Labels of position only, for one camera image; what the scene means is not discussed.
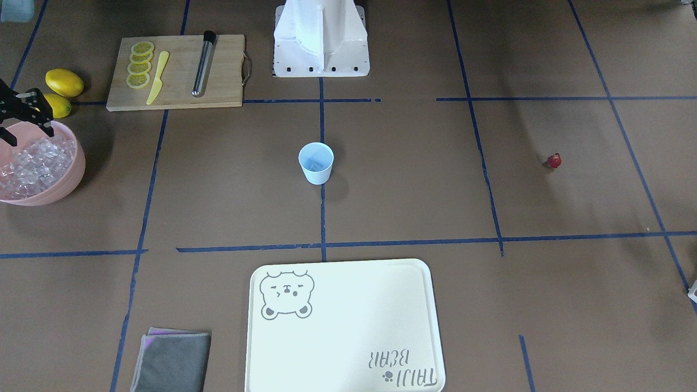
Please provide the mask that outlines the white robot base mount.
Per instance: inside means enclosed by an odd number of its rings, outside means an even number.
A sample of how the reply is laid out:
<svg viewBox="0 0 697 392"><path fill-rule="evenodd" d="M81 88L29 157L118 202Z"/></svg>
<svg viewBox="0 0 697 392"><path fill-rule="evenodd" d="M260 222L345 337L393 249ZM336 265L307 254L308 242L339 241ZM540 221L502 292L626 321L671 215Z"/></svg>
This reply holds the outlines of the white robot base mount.
<svg viewBox="0 0 697 392"><path fill-rule="evenodd" d="M286 1L274 22L274 77L369 74L364 8L354 1Z"/></svg>

